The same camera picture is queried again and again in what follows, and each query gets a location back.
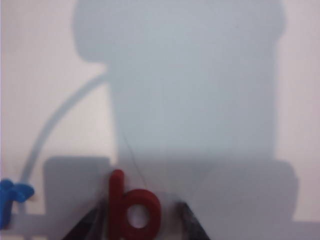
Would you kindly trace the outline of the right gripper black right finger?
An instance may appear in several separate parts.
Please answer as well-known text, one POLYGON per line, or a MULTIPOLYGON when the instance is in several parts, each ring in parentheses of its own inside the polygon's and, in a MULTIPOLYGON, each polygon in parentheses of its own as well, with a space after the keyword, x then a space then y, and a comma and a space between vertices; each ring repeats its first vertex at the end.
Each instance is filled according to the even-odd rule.
POLYGON ((210 240, 210 237, 186 202, 178 202, 176 210, 182 225, 183 240, 210 240))

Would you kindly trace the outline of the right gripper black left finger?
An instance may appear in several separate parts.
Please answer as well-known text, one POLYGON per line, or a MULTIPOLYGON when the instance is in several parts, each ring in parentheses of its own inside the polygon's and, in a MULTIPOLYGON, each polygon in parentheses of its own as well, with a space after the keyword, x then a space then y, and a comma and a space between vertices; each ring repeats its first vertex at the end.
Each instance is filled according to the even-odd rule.
POLYGON ((87 212, 62 240, 101 240, 105 229, 108 203, 103 199, 87 212))

